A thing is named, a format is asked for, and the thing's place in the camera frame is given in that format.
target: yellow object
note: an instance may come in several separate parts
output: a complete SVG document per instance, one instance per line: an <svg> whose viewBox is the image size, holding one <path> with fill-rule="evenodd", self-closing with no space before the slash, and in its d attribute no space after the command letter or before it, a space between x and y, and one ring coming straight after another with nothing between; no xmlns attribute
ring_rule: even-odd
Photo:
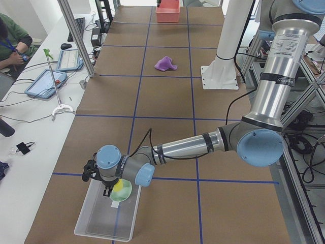
<svg viewBox="0 0 325 244"><path fill-rule="evenodd" d="M118 182L114 185L113 192L119 192L123 189L123 181L119 179Z"/></svg>

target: white table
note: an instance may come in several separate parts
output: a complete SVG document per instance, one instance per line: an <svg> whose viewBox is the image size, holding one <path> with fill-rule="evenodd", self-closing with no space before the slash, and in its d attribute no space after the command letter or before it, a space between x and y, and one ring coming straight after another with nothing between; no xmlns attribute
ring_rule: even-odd
<svg viewBox="0 0 325 244"><path fill-rule="evenodd" d="M86 17L86 25L91 21L91 15L75 16L78 17ZM49 48L54 61L57 61L60 46L67 42L68 34L68 27L62 18L44 40L28 66L46 62L43 48ZM88 53L93 49L90 36L91 31L84 32L83 40ZM27 69L19 79L35 79L46 68L47 65L40 65ZM68 79L67 84L59 89L62 103L72 106L74 110L77 109L84 93L79 81L85 78L87 78L87 71L83 68ZM25 82L28 80L17 81L9 92L24 92L30 85ZM50 115L58 105L56 96L52 96L47 101L33 99L18 105L1 107L27 99L29 97L25 94L10 94L5 102L0 103L0 115L31 121ZM0 181L0 243L24 243L74 117L72 113L64 113L57 115L55 121L48 117L31 124L3 118L15 129L15 134L11 137L0 135L0 161L10 165L6 177ZM11 148L16 148L20 142L32 141L36 144L28 154L10 155Z"/></svg>

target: blue tablet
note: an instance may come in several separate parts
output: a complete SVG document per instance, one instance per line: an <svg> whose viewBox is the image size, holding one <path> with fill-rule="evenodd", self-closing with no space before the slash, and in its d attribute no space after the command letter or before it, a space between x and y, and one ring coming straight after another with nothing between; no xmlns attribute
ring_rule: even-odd
<svg viewBox="0 0 325 244"><path fill-rule="evenodd" d="M80 70L83 66L83 61L79 56L78 49L61 50L57 61L56 70L58 71L73 71Z"/></svg>
<svg viewBox="0 0 325 244"><path fill-rule="evenodd" d="M58 80L56 84L57 88L60 88L67 80L67 74L65 72L53 70L53 75L55 80ZM50 70L44 70L25 90L25 93L31 97L43 99L50 98L55 93Z"/></svg>

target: blue lanyard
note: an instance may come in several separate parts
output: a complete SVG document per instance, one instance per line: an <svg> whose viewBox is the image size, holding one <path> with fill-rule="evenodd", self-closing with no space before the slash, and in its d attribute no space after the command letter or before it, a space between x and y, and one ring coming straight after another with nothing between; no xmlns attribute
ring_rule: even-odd
<svg viewBox="0 0 325 244"><path fill-rule="evenodd" d="M3 45L4 47L11 49L13 52L16 52L17 49L11 44L11 42L9 41L8 38L6 38L6 41L7 41L8 45L3 43L2 41L0 41L0 44Z"/></svg>

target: green shirt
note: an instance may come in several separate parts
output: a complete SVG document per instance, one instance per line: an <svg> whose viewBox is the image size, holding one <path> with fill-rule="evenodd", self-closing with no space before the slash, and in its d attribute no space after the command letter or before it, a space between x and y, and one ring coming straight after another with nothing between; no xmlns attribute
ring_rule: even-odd
<svg viewBox="0 0 325 244"><path fill-rule="evenodd" d="M11 42L11 44L14 47L17 47L19 41L28 35L27 31L25 31L23 28L21 28L19 25L17 25L11 18L9 18L7 15L0 14L0 18L2 21L6 24L8 29L8 40ZM8 45L6 40L1 39L3 43ZM37 47L35 47L33 44L28 48L28 50L25 52L25 54L28 57L32 57L34 53L37 51ZM3 45L0 45L0 60L5 60L9 58L11 55L12 50L8 47L4 47Z"/></svg>

